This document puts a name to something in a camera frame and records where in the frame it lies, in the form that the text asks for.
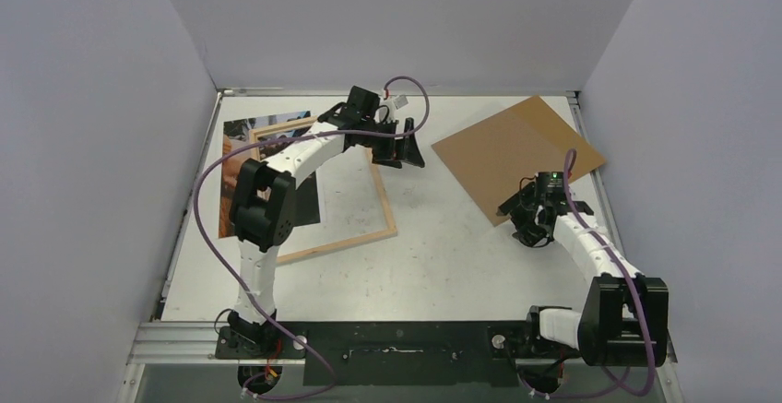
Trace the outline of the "white wooden picture frame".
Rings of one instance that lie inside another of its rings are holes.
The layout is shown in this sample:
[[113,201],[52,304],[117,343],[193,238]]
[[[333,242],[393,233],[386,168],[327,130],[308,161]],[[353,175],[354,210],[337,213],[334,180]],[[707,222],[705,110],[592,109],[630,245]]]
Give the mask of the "white wooden picture frame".
[[367,148],[351,148],[314,173],[320,221],[296,227],[278,252],[282,265],[397,236],[383,178]]

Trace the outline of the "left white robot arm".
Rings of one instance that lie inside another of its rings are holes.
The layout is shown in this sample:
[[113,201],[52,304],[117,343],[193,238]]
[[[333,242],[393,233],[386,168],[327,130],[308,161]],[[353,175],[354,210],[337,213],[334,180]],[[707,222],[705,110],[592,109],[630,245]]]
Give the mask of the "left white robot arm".
[[240,167],[229,209],[240,247],[240,295],[228,326],[252,357],[266,356],[280,337],[272,322],[275,271],[278,250],[294,229],[302,182],[352,147],[369,149],[375,164],[424,167],[415,139],[419,126],[411,117],[395,117],[401,104],[389,95],[352,87],[348,98],[321,113],[306,134],[290,136],[283,150]]

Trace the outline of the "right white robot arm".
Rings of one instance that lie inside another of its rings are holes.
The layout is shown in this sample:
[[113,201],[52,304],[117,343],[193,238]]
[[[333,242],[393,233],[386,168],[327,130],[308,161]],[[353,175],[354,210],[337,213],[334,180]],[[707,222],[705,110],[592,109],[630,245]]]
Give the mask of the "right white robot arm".
[[669,290],[629,263],[603,231],[587,202],[574,200],[563,172],[523,178],[498,208],[528,248],[559,244],[589,284],[581,311],[533,306],[521,331],[524,349],[547,354],[557,344],[590,366],[661,366],[669,341]]

